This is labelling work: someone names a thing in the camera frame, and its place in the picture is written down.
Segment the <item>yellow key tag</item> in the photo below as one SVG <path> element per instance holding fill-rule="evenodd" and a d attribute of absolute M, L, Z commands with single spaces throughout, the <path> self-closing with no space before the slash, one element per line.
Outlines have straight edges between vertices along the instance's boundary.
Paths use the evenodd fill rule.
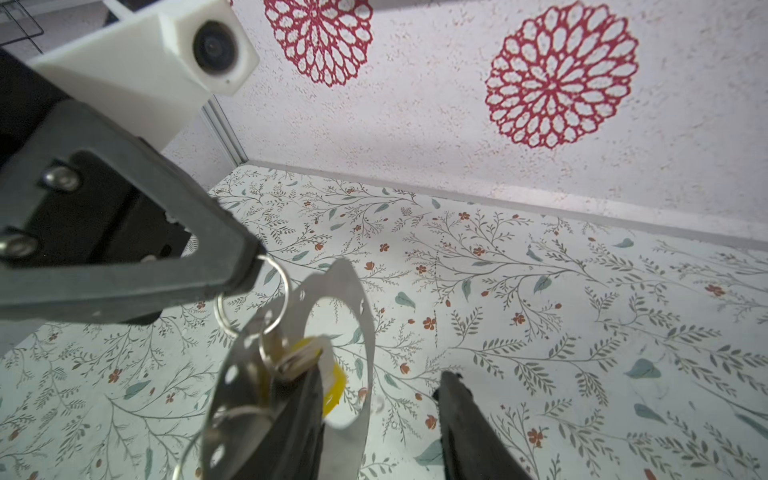
<path fill-rule="evenodd" d="M 273 377 L 287 383 L 298 380 L 312 369 L 320 374 L 322 408 L 325 419 L 340 403 L 347 384 L 347 376 L 336 362 L 333 345 L 328 336 L 312 336 L 279 349 L 265 362 Z"/>

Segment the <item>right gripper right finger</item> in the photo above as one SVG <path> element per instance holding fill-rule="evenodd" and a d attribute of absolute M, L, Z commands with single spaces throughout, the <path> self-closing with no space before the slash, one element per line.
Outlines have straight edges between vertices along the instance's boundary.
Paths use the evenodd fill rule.
<path fill-rule="evenodd" d="M 460 374 L 442 372 L 433 398 L 438 405 L 447 479 L 531 479 L 482 415 Z"/>

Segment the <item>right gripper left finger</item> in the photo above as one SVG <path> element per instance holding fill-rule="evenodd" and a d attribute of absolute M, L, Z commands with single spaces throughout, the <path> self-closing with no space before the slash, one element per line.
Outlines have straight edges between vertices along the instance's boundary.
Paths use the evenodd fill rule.
<path fill-rule="evenodd" d="M 274 383 L 278 407 L 259 430 L 261 438 L 240 440 L 246 454 L 234 463 L 234 479 L 316 479 L 323 448 L 323 388 L 314 366 L 291 382 Z"/>

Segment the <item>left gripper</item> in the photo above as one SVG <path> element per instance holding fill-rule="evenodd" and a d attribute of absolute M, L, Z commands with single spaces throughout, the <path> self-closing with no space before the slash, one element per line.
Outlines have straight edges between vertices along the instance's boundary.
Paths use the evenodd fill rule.
<path fill-rule="evenodd" d="M 2 52 L 2 318 L 122 323 L 249 290 L 258 238 L 146 141 L 67 97 Z"/>

